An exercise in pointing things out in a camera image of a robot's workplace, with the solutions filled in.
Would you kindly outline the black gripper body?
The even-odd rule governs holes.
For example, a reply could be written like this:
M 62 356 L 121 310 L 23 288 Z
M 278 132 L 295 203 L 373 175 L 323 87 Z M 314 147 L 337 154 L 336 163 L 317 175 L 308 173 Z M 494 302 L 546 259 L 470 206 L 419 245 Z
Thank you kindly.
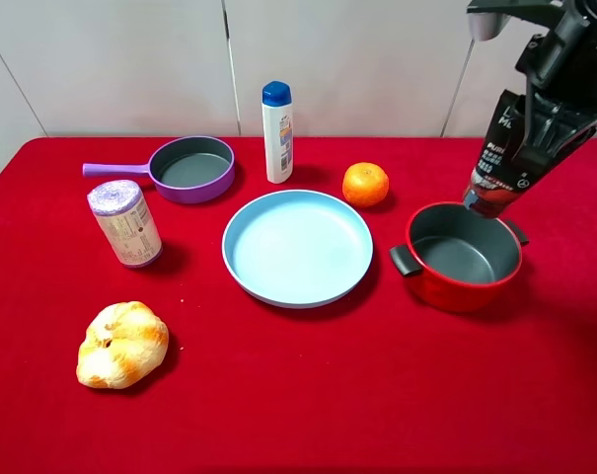
M 515 68 L 539 90 L 578 107 L 597 106 L 597 1 L 527 1 L 525 21 L 548 32 L 532 38 Z

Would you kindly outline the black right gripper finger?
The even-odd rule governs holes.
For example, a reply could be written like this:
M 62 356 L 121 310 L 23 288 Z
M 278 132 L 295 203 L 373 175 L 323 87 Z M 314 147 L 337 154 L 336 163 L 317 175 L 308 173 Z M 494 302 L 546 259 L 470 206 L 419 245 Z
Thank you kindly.
M 527 191 L 594 135 L 597 105 L 529 91 L 513 98 L 512 120 L 512 188 Z

